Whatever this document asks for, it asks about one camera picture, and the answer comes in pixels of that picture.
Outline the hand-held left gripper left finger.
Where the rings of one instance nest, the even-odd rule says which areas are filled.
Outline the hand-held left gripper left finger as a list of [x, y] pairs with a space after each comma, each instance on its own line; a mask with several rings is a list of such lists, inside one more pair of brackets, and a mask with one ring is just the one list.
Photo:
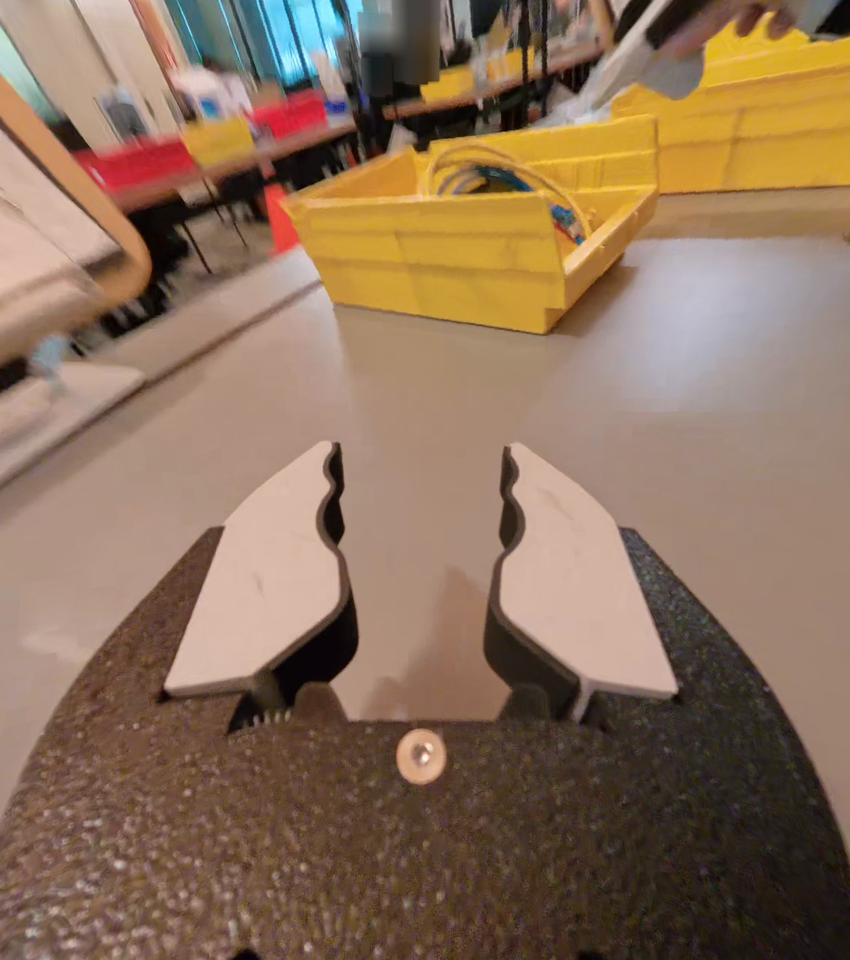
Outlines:
[[343, 492], [340, 444], [322, 440], [226, 519], [167, 672], [168, 697], [294, 700], [351, 662], [359, 627], [340, 549]]

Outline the document stand with instruction sheet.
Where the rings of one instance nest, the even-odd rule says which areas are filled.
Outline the document stand with instruction sheet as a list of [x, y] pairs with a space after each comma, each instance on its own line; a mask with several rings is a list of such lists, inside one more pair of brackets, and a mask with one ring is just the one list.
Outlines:
[[0, 75], [0, 488], [141, 390], [131, 366], [71, 356], [71, 335], [140, 294], [141, 236]]

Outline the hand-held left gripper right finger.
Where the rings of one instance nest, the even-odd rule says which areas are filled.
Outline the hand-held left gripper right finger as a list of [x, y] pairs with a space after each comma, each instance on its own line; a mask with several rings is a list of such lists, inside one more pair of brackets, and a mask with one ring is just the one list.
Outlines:
[[611, 514], [516, 441], [500, 496], [483, 654], [511, 699], [559, 722], [582, 721], [596, 694], [673, 699], [678, 680]]

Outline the brown background table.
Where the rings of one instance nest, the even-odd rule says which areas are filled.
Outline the brown background table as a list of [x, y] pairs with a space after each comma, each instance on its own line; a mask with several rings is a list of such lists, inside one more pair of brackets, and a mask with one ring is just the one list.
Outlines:
[[193, 242], [191, 220], [215, 212], [243, 241], [234, 206], [258, 208], [265, 186], [276, 177], [275, 166], [288, 172], [298, 156], [354, 140], [357, 131], [352, 115], [334, 115], [325, 126], [277, 140], [263, 138], [254, 150], [218, 164], [191, 165], [120, 189], [108, 187], [105, 192], [142, 235], [151, 259], [151, 284], [172, 273], [189, 253], [196, 253], [210, 274], [211, 266]]

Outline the yellow bin with black divider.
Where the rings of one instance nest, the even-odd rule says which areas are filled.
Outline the yellow bin with black divider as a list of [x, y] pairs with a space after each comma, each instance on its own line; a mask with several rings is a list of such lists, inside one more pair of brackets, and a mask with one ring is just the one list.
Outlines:
[[335, 305], [547, 334], [658, 200], [656, 120], [437, 140], [287, 197]]

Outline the red plastic bin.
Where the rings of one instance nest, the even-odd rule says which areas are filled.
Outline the red plastic bin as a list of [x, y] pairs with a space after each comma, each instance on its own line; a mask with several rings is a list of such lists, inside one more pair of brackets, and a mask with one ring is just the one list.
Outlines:
[[109, 193], [119, 193], [179, 174], [198, 170], [181, 138], [141, 138], [117, 149], [80, 150], [72, 154], [79, 166]]
[[323, 93], [312, 88], [253, 108], [248, 123], [257, 134], [277, 140], [326, 128], [329, 118]]

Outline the orange traffic cone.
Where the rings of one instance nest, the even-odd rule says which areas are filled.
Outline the orange traffic cone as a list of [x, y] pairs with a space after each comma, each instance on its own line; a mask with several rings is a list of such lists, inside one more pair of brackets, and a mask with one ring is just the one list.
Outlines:
[[263, 199], [266, 216], [272, 232], [273, 255], [287, 254], [299, 246], [301, 241], [287, 210], [287, 192], [280, 184], [265, 186]]

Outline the person's right hand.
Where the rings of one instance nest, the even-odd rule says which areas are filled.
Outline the person's right hand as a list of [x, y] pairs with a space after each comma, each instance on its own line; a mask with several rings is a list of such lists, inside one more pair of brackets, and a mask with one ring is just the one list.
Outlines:
[[709, 41], [733, 24], [739, 37], [750, 35], [764, 20], [773, 40], [790, 32], [795, 15], [784, 2], [709, 1], [693, 18], [677, 29], [658, 53], [660, 57], [684, 61], [701, 51]]

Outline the grey desk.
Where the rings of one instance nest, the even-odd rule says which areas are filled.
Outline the grey desk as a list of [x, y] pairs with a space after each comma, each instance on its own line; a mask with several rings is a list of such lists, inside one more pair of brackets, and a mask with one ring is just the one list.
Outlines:
[[363, 719], [487, 718], [503, 447], [639, 532], [762, 671], [850, 853], [850, 191], [662, 198], [551, 335], [332, 306], [307, 266], [146, 335], [250, 327], [0, 490], [0, 817], [89, 657], [194, 541], [343, 448]]

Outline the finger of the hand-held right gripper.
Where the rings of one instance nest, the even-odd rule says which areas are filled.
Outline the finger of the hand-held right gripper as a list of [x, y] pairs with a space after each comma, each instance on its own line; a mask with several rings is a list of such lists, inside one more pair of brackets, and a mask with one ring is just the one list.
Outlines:
[[644, 41], [641, 50], [646, 59], [638, 85], [671, 101], [687, 98], [702, 79], [705, 46], [705, 41], [667, 41], [656, 48]]

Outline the large yellow plastic bin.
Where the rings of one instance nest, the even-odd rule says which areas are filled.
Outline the large yellow plastic bin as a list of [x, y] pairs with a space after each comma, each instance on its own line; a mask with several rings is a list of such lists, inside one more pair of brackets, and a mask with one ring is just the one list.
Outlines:
[[850, 186], [850, 37], [767, 38], [727, 28], [698, 87], [672, 101], [632, 85], [611, 117], [657, 120], [665, 195]]

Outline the small yellow plastic bin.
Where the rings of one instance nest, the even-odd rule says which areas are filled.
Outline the small yellow plastic bin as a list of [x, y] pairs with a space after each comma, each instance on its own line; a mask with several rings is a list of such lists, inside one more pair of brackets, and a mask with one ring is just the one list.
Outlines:
[[420, 87], [420, 96], [428, 104], [470, 95], [474, 90], [474, 72], [469, 63], [439, 71], [438, 79]]
[[255, 140], [245, 117], [185, 124], [182, 141], [194, 163], [202, 169], [250, 157]]

